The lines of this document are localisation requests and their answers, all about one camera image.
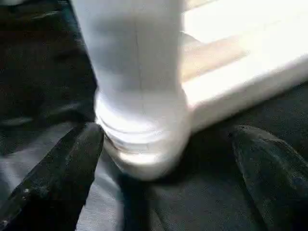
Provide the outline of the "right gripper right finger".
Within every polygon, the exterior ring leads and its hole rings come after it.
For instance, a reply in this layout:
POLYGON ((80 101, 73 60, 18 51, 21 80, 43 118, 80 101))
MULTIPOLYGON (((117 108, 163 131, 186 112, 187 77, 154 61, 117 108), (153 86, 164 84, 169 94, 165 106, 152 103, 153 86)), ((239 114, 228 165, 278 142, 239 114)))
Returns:
POLYGON ((287 142, 246 125, 230 133, 246 188, 270 231, 308 229, 308 163, 287 142))

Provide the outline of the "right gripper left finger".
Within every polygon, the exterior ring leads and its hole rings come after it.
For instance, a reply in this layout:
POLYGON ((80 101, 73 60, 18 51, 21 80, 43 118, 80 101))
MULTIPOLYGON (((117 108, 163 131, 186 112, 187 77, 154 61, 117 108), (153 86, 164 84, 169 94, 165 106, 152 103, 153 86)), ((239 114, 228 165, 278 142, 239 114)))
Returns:
POLYGON ((103 149, 103 129, 81 124, 35 165, 0 207, 2 231, 74 231, 103 149))

